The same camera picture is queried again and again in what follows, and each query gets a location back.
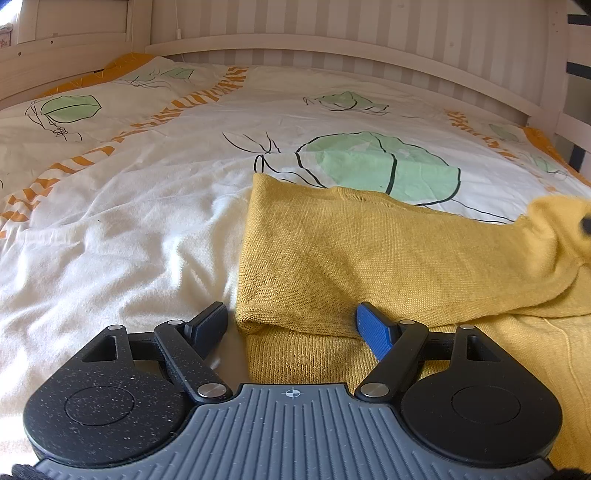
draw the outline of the white wooden bed frame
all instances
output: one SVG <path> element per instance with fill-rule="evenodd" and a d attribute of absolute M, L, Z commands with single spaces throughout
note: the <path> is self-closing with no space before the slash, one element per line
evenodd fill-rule
<path fill-rule="evenodd" d="M 591 27 L 568 24 L 567 0 L 540 0 L 540 8 L 547 8 L 548 12 L 548 47 L 539 105 L 448 64 L 394 48 L 341 38 L 250 33 L 151 44 L 152 0 L 121 0 L 128 3 L 124 33 L 90 33 L 35 40 L 39 1 L 23 0 L 20 19 L 13 32 L 16 42 L 0 50 L 0 108 L 31 99 L 64 80 L 100 70 L 130 51 L 161 56 L 253 48 L 312 51 L 406 67 L 468 87 L 523 112 L 528 117 L 527 125 L 541 129 L 550 139 L 554 134 L 565 137 L 586 150 L 586 159 L 591 159 L 591 126 L 563 112 L 568 83 L 567 61 L 591 66 Z M 475 105 L 441 93 L 380 80 L 383 82 L 394 83 L 396 88 L 422 96 L 444 108 L 500 119 Z"/>

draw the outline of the bed headboard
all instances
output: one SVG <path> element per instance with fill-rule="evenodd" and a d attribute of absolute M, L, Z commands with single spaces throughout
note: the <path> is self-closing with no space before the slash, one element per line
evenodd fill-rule
<path fill-rule="evenodd" d="M 567 23 L 568 1 L 23 0 L 17 44 L 0 50 L 0 108 L 139 51 L 370 75 L 591 151 L 591 127 L 563 113 L 567 61 L 591 65 L 591 27 Z"/>
<path fill-rule="evenodd" d="M 150 44 L 152 0 L 22 0 L 0 50 L 0 109 Z"/>

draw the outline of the green leaf print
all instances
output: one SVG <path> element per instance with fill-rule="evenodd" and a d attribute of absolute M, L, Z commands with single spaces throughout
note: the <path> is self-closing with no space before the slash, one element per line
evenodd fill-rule
<path fill-rule="evenodd" d="M 175 69 L 169 70 L 167 72 L 164 72 L 162 75 L 166 76 L 166 77 L 171 77 L 173 79 L 183 79 L 186 80 L 188 79 L 191 74 L 193 73 L 193 69 L 184 69 L 181 67 L 177 67 Z"/>
<path fill-rule="evenodd" d="M 511 132 L 507 131 L 506 128 L 495 124 L 489 124 L 489 127 L 495 133 L 495 135 L 499 137 L 502 141 L 519 142 L 519 138 L 517 137 L 517 135 L 514 135 Z"/>
<path fill-rule="evenodd" d="M 58 124 L 71 124 L 94 116 L 101 109 L 92 95 L 71 95 L 52 98 L 41 107 L 41 114 Z"/>
<path fill-rule="evenodd" d="M 374 132 L 318 137 L 298 152 L 315 152 L 337 185 L 385 192 L 414 205 L 445 202 L 460 187 L 459 168 L 422 147 Z"/>
<path fill-rule="evenodd" d="M 374 103 L 361 95 L 357 95 L 355 92 L 349 91 L 335 95 L 324 95 L 314 100 L 334 112 L 355 110 L 369 113 L 384 113 L 386 108 L 388 108 L 388 105 Z"/>

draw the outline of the white duvet cover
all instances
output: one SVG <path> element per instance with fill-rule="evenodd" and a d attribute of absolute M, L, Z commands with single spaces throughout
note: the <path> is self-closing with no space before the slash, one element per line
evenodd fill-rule
<path fill-rule="evenodd" d="M 1 111 L 0 472 L 35 462 L 28 396 L 105 326 L 232 309 L 254 171 L 492 223 L 537 196 L 591 197 L 518 127 L 314 70 L 157 57 Z M 213 357 L 248 380 L 233 328 Z"/>

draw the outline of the yellow sweater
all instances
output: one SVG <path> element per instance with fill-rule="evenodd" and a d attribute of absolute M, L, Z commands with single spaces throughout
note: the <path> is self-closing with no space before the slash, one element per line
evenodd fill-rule
<path fill-rule="evenodd" d="M 362 301 L 440 331 L 471 321 L 558 397 L 555 465 L 591 470 L 585 215 L 590 202 L 551 196 L 512 225 L 491 225 L 383 193 L 256 174 L 236 306 L 251 378 L 353 390 L 376 364 L 355 329 Z"/>

